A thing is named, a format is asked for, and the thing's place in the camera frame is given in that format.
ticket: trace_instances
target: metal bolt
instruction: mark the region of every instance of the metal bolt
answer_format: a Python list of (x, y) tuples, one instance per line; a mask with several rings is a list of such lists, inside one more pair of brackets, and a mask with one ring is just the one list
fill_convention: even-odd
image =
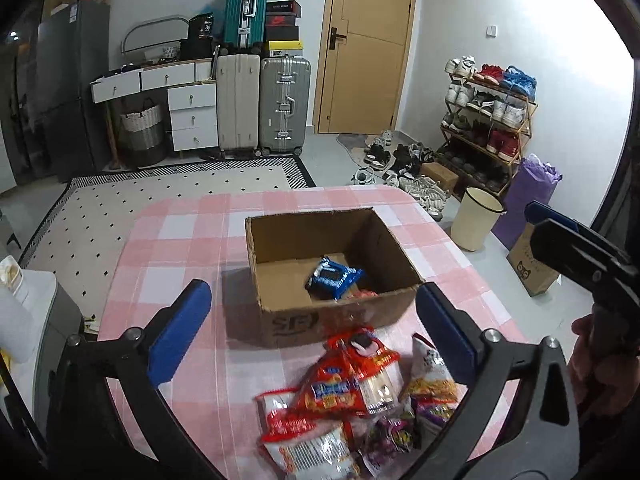
[(66, 344), (68, 346), (78, 346), (81, 341), (82, 338), (78, 334), (72, 334), (66, 338)]
[(546, 336), (542, 341), (549, 348), (558, 348), (560, 346), (560, 342), (558, 341), (558, 339), (550, 335)]
[(125, 339), (129, 341), (137, 341), (142, 337), (142, 329), (137, 326), (132, 326), (131, 328), (127, 328), (124, 333)]
[(497, 343), (502, 339), (502, 334), (495, 328), (490, 328), (484, 331), (484, 338), (490, 343)]

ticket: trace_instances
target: door lock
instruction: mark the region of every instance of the door lock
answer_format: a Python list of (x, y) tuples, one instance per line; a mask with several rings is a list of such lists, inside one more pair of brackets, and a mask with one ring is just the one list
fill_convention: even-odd
[(335, 50), (335, 40), (340, 38), (341, 40), (346, 40), (347, 36), (342, 34), (338, 34), (338, 28), (332, 27), (331, 34), (329, 35), (329, 50)]

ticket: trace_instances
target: door frame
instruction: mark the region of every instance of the door frame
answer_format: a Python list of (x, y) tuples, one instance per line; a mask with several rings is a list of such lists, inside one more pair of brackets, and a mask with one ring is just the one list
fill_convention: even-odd
[[(320, 125), (320, 105), (322, 102), (322, 88), (324, 86), (324, 69), (326, 67), (326, 52), (328, 49), (329, 28), (331, 23), (331, 11), (334, 6), (334, 0), (324, 0), (324, 15), (322, 17), (322, 32), (320, 33), (320, 53), (318, 55), (318, 72), (316, 73), (316, 94), (314, 96), (314, 133), (317, 134)], [(394, 118), (391, 123), (391, 129), (396, 129), (398, 122), (398, 110), (400, 109), (400, 99), (402, 98), (402, 88), (404, 87), (404, 78), (406, 76), (406, 66), (409, 61), (409, 48), (411, 47), (411, 35), (414, 30), (415, 17), (415, 0), (411, 0), (411, 11), (409, 12), (409, 20), (407, 24), (406, 43), (404, 45), (404, 56), (402, 56), (402, 67), (400, 71), (400, 82), (398, 85), (398, 94), (396, 94), (396, 106), (394, 107)]]

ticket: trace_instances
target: small cardboard box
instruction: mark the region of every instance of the small cardboard box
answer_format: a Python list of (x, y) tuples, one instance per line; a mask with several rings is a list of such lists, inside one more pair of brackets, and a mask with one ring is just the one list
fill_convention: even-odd
[(516, 271), (530, 296), (545, 292), (559, 276), (558, 272), (539, 262), (531, 254), (529, 241), (533, 227), (533, 224), (527, 223), (525, 225), (524, 232), (507, 255), (511, 267)]
[(458, 182), (458, 176), (437, 162), (427, 162), (420, 167), (420, 174), (428, 176), (440, 183), (444, 191), (453, 191)]
[[(371, 208), (247, 218), (249, 267), (265, 346), (324, 341), (343, 330), (396, 322), (422, 279)], [(342, 300), (318, 300), (305, 288), (322, 256), (363, 269)], [(354, 288), (378, 295), (354, 298)]]

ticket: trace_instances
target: laundry basket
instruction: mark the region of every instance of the laundry basket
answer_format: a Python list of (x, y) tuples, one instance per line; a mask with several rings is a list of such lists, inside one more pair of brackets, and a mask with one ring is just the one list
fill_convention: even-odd
[(167, 146), (160, 105), (150, 98), (142, 103), (142, 110), (121, 114), (123, 132), (118, 138), (122, 158), (128, 166), (140, 168), (164, 160)]
[(451, 226), (451, 239), (467, 251), (477, 251), (505, 211), (495, 196), (477, 187), (467, 187)]

